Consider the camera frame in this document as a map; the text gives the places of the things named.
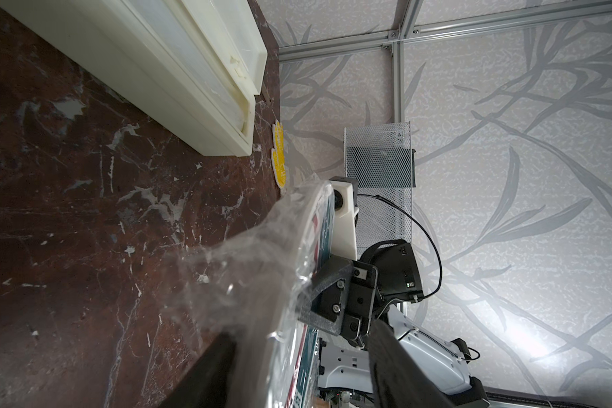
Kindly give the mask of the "cream plastic wrap dispenser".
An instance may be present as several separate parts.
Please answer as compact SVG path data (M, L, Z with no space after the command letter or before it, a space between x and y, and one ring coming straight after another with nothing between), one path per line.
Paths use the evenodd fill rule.
M268 51L247 2L0 7L200 154L251 154Z

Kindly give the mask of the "clear plastic wrap sheet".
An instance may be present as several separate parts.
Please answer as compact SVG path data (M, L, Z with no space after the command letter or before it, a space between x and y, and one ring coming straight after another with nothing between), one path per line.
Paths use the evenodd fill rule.
M269 214L216 246L185 250L167 260L161 314L180 328L182 340L197 355L185 374L220 333L236 340L225 407L264 407L267 396L275 348L270 333L279 321L282 283L280 267L271 259L276 246Z

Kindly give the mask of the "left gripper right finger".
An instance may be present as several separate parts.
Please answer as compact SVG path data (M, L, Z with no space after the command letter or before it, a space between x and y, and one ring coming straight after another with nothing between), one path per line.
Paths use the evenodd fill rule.
M383 321L372 324L367 351L375 407L452 407Z

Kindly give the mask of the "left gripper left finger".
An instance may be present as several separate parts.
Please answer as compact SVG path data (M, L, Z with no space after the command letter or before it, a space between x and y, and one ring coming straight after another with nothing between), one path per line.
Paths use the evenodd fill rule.
M220 333L159 407L225 407L235 356L236 340Z

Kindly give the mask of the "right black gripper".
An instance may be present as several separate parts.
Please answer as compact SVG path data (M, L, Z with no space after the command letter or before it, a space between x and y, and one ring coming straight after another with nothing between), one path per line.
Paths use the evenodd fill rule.
M299 295L297 317L302 323L341 336L363 349L372 323L390 306L424 298L422 279L411 244L387 240L367 248L354 263L331 255ZM350 318L343 318L345 310Z

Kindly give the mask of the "white plate green rim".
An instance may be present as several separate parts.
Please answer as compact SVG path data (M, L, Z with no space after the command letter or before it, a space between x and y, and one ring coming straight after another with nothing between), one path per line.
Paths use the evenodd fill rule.
M264 407L310 407L316 390L320 335L303 322L316 299L316 277L331 254L333 187L322 180L289 190L268 218L280 267L279 321L270 341L268 391Z

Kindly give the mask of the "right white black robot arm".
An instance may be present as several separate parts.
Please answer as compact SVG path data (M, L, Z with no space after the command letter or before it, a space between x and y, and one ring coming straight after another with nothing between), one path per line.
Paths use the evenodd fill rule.
M316 390L323 401L335 407L373 406L368 341L372 327L382 322L405 355L402 368L416 364L454 406L489 405L482 383L469 373L468 364L478 352L460 338L437 338L398 310L399 303L424 298L407 241L378 242L358 260L331 256L314 275L305 298L300 319L320 333Z

